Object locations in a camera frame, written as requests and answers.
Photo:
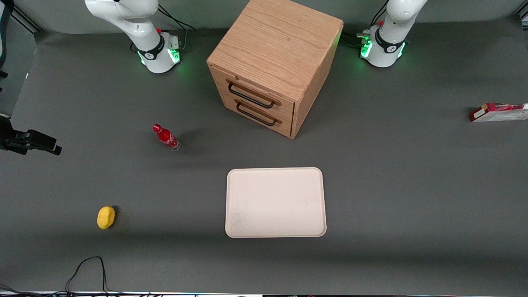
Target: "white tray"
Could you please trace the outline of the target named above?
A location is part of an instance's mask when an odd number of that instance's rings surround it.
[[[231,170],[225,232],[233,238],[323,236],[326,213],[321,170]]]

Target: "yellow sponge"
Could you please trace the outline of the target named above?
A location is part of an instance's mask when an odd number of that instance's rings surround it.
[[[116,217],[116,211],[112,206],[105,206],[99,210],[97,214],[97,226],[105,230],[112,226]]]

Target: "black metal handle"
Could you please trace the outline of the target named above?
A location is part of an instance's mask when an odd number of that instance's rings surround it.
[[[256,101],[256,100],[253,99],[253,98],[250,98],[250,97],[248,97],[248,96],[246,96],[246,95],[244,95],[244,94],[242,94],[242,93],[239,93],[239,92],[233,90],[232,87],[233,87],[233,83],[230,82],[230,83],[229,83],[229,86],[228,86],[228,90],[229,90],[229,92],[231,92],[231,93],[233,93],[233,94],[235,94],[235,95],[237,95],[237,96],[239,96],[239,97],[241,97],[241,98],[244,98],[245,100],[247,100],[247,101],[249,101],[249,102],[255,103],[255,104],[258,105],[258,106],[261,106],[261,107],[264,107],[264,108],[268,108],[268,109],[269,109],[269,108],[273,107],[273,105],[275,104],[275,101],[272,101],[270,105],[266,105],[266,104],[264,104],[264,103],[260,103],[260,102]]]
[[[276,120],[276,119],[274,119],[273,122],[269,123],[269,122],[267,122],[267,121],[265,121],[265,120],[263,120],[263,119],[260,119],[260,118],[258,118],[258,117],[256,117],[256,116],[250,114],[249,112],[246,112],[246,111],[240,109],[240,105],[241,105],[241,104],[242,104],[242,103],[237,102],[237,110],[238,110],[239,112],[241,112],[241,113],[247,115],[248,117],[253,118],[253,119],[255,119],[255,120],[257,120],[257,121],[263,123],[264,125],[266,125],[266,126],[270,126],[270,127],[277,123],[277,120]]]

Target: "wooden drawer cabinet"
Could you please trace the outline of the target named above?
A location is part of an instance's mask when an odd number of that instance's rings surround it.
[[[251,0],[207,59],[226,108],[295,138],[332,65],[343,21]]]

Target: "coca-cola bottle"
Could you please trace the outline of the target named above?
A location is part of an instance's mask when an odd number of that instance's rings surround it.
[[[180,142],[172,135],[171,131],[161,127],[158,124],[152,126],[152,130],[158,135],[159,141],[163,142],[171,151],[176,151],[180,148]]]

